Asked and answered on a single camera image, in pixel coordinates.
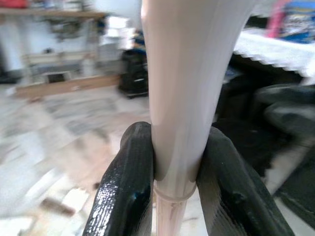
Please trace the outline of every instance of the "pink object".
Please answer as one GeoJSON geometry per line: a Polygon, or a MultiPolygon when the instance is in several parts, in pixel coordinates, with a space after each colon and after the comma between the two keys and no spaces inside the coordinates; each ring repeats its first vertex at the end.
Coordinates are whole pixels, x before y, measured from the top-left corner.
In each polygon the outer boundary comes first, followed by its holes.
{"type": "Polygon", "coordinates": [[[0,0],[0,7],[26,8],[27,3],[26,0],[0,0]]]}
{"type": "Polygon", "coordinates": [[[277,38],[279,35],[282,19],[284,18],[284,6],[291,0],[279,0],[273,7],[272,16],[267,26],[267,37],[277,38]]]}

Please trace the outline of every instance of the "marble floor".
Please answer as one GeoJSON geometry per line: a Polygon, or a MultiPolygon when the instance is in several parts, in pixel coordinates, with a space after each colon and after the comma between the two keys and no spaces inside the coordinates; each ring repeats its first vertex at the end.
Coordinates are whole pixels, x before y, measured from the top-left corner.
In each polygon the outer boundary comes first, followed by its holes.
{"type": "MultiPolygon", "coordinates": [[[[0,235],[81,235],[95,184],[118,152],[126,128],[136,121],[150,122],[149,101],[126,99],[115,87],[107,87],[29,102],[8,97],[8,88],[0,86],[0,235]],[[84,204],[76,213],[43,204],[46,199],[65,199],[77,188],[84,190],[84,204]],[[26,226],[8,226],[17,225],[17,220],[26,226]]],[[[271,193],[307,150],[307,145],[294,144],[277,154],[267,172],[271,193]]],[[[288,222],[296,225],[294,214],[278,200],[277,204],[288,222]]],[[[305,234],[302,223],[292,227],[296,235],[315,235],[312,229],[305,234]]],[[[155,224],[153,217],[152,235],[156,235],[155,224]]],[[[197,191],[189,199],[181,230],[181,236],[190,235],[207,235],[197,191]]]]}

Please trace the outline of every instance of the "wooden shelf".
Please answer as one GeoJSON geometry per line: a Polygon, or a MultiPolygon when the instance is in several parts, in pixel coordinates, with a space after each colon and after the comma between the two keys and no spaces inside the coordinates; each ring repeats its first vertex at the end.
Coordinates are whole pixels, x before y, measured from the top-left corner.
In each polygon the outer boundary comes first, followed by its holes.
{"type": "Polygon", "coordinates": [[[23,58],[28,60],[29,64],[48,64],[62,61],[83,60],[91,52],[64,52],[64,53],[48,53],[48,54],[27,54],[23,58]]]}
{"type": "Polygon", "coordinates": [[[77,17],[77,18],[102,18],[104,12],[93,11],[55,11],[55,10],[36,10],[18,8],[0,8],[0,15],[11,16],[56,16],[56,17],[77,17]]]}

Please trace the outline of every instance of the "white lace tablecloth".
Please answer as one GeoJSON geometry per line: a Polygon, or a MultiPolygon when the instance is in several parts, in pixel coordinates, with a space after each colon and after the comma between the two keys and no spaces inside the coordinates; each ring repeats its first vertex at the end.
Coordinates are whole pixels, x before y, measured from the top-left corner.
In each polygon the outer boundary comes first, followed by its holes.
{"type": "Polygon", "coordinates": [[[291,43],[264,35],[264,29],[244,29],[234,53],[262,64],[298,72],[306,78],[304,83],[315,84],[315,43],[291,43]]]}

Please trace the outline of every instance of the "white pipe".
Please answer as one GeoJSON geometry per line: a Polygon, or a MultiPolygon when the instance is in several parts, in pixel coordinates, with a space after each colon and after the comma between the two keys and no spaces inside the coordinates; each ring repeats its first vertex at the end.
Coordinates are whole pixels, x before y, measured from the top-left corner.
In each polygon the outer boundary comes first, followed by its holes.
{"type": "Polygon", "coordinates": [[[175,236],[181,229],[186,201],[172,203],[157,196],[157,235],[175,236]]]}
{"type": "Polygon", "coordinates": [[[184,202],[195,190],[224,73],[255,2],[143,0],[158,201],[184,202]]]}

